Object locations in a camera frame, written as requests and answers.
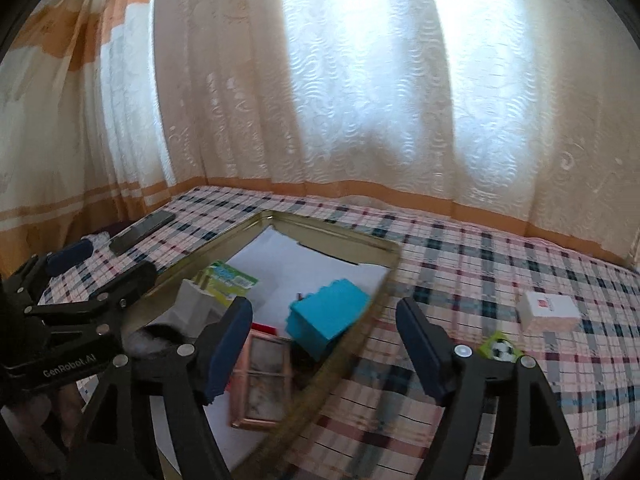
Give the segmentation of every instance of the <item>table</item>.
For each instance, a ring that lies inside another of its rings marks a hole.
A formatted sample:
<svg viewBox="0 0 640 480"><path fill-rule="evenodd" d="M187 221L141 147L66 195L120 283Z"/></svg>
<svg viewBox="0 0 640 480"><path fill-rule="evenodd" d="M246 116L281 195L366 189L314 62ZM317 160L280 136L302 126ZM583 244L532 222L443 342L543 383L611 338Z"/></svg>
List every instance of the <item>table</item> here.
<svg viewBox="0 0 640 480"><path fill-rule="evenodd" d="M495 330L508 334L545 371L562 407L586 479L604 478L640 424L640 278L621 267L522 238L426 214L384 211L318 198L199 187L166 206L175 222L117 258L107 247L52 280L43 302L79 301L147 259L159 271L262 209L323 219L393 240L402 260L390 299L348 380L278 466L281 479L413 478L442 409L426 397L396 331L394 309L413 296L430 321L473 348ZM573 333L522 335L514 306L521 291L574 297ZM495 405L487 402L467 477L481 478Z"/></svg>

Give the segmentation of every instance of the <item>orange and white curtain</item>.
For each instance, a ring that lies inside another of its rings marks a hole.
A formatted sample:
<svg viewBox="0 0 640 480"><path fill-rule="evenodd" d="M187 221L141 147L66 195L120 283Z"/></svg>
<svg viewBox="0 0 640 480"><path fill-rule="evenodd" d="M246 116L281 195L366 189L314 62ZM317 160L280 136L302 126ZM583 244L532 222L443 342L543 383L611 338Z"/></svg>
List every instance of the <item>orange and white curtain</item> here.
<svg viewBox="0 0 640 480"><path fill-rule="evenodd" d="M165 202L153 0L42 0L0 64L0 271Z"/></svg>
<svg viewBox="0 0 640 480"><path fill-rule="evenodd" d="M377 200L621 264L637 254L640 50L606 0L156 7L180 180Z"/></svg>

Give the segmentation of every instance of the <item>blue box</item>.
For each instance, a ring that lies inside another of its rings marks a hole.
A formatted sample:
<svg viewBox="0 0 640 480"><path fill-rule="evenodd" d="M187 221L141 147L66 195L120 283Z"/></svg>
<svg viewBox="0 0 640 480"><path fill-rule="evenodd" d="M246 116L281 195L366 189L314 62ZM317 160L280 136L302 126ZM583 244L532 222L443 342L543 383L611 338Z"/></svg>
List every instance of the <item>blue box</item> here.
<svg viewBox="0 0 640 480"><path fill-rule="evenodd" d="M289 305L287 333L319 361L329 343L350 327L369 303L369 295L349 280L337 280Z"/></svg>

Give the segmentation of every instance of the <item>gold tray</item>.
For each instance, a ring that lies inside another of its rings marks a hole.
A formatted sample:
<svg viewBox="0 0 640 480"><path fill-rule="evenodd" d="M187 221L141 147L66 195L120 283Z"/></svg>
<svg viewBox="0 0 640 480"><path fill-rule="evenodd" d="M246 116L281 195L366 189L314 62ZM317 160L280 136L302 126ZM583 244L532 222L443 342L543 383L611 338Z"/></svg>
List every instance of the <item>gold tray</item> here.
<svg viewBox="0 0 640 480"><path fill-rule="evenodd" d="M311 423L326 398L352 368L353 356L362 350L386 300L386 284L398 268L400 247L390 240L358 233L316 218L292 213L261 211L173 264L156 281L156 286L127 311L123 335L145 326L175 301L183 279L216 260L227 261L268 226L296 240L300 245L352 264L377 264L389 270L369 301L365 313L340 340L311 383L299 394L289 413L233 471L238 480L255 480L277 464L294 439Z"/></svg>

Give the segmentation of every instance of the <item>soccer ball picture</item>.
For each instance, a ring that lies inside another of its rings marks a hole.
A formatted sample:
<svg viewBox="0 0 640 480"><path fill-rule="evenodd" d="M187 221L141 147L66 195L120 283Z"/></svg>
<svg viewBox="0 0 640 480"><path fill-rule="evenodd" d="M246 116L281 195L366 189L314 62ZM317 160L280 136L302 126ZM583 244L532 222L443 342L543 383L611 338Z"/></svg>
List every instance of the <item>soccer ball picture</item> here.
<svg viewBox="0 0 640 480"><path fill-rule="evenodd" d="M506 339L496 339L491 343L491 355L496 361L507 361L509 363L514 363L518 359L511 341Z"/></svg>

